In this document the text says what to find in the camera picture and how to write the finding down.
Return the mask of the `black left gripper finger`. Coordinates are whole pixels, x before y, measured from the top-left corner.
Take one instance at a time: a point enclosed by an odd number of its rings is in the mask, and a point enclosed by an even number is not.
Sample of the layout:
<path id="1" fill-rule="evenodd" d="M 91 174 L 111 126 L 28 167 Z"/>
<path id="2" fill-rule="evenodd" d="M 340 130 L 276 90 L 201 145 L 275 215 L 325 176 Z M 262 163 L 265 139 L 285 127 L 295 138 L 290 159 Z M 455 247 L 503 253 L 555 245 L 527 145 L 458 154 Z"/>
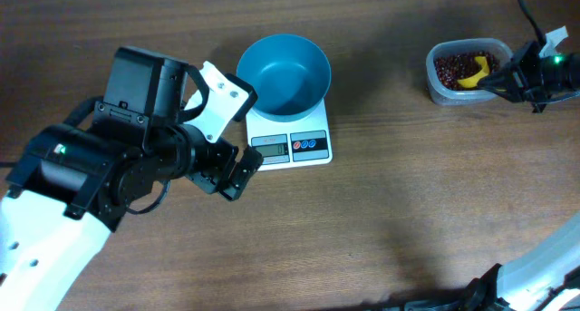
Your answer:
<path id="1" fill-rule="evenodd" d="M 218 193 L 228 201 L 239 199 L 253 175 L 251 168 L 238 163 L 230 176 L 220 184 Z"/>
<path id="2" fill-rule="evenodd" d="M 237 183 L 247 184 L 251 177 L 259 170 L 263 161 L 264 157 L 255 147 L 247 146 L 241 160 L 237 164 Z"/>

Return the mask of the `yellow plastic scoop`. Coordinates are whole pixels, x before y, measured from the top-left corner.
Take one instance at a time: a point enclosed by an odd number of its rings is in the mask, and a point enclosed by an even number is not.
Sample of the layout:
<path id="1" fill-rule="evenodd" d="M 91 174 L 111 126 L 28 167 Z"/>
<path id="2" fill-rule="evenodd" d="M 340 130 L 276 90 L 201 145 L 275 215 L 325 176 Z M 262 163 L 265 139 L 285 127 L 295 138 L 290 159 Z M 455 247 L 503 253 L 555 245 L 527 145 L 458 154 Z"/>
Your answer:
<path id="1" fill-rule="evenodd" d="M 458 79 L 457 83 L 464 89 L 474 89 L 478 86 L 481 79 L 490 75 L 490 68 L 486 56 L 477 56 L 474 61 L 480 67 L 479 71 L 470 77 Z"/>

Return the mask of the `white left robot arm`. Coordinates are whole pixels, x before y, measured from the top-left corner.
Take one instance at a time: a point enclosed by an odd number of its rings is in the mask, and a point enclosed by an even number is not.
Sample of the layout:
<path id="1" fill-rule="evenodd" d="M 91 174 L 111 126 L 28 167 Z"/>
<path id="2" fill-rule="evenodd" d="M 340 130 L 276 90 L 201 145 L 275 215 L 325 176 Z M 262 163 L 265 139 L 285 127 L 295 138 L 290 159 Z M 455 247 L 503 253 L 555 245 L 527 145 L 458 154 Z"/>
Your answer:
<path id="1" fill-rule="evenodd" d="M 201 67 L 126 46 L 105 94 L 33 137 L 1 201 L 1 307 L 54 310 L 132 203 L 186 178 L 238 199 L 262 164 L 222 138 L 257 93 L 212 63 Z"/>

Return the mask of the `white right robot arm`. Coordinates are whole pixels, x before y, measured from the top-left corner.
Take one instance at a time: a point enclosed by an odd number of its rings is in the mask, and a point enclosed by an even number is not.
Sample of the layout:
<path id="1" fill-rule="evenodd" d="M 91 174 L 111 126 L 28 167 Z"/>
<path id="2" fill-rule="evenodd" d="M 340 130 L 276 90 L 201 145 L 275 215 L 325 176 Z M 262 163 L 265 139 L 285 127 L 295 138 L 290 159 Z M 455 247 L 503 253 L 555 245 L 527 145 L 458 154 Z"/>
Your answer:
<path id="1" fill-rule="evenodd" d="M 579 55 L 557 53 L 556 46 L 548 38 L 524 45 L 478 87 L 509 102 L 529 102 L 535 113 L 577 98 Z M 524 256 L 473 279 L 459 309 L 557 310 L 578 295 L 579 216 L 574 215 Z"/>

